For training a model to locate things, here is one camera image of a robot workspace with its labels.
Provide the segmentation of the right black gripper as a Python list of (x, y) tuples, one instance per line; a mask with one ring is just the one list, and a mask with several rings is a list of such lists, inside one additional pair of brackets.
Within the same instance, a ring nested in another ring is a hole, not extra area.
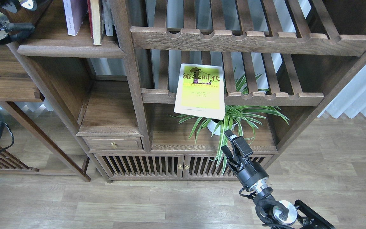
[(251, 191), (255, 184), (260, 180), (267, 180), (269, 175), (258, 162), (247, 161), (248, 157), (253, 154), (253, 150), (243, 136), (236, 136), (230, 129), (226, 130), (224, 134), (232, 145), (232, 150), (226, 145), (221, 147), (227, 158), (227, 164), (243, 188)]

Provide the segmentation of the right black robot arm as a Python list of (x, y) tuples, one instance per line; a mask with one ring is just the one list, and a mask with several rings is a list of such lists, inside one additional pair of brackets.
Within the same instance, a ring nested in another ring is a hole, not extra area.
[(253, 162), (250, 155), (253, 150), (242, 136), (236, 136), (231, 130), (225, 131), (233, 150), (226, 145), (222, 151), (227, 157), (227, 165), (242, 184), (239, 191), (250, 192), (245, 195), (255, 204), (255, 211), (263, 226), (272, 229), (290, 229), (298, 221), (303, 229), (333, 229), (334, 226), (308, 207), (301, 200), (294, 204), (289, 201), (276, 201), (272, 196), (272, 187), (266, 184), (269, 175), (258, 162)]

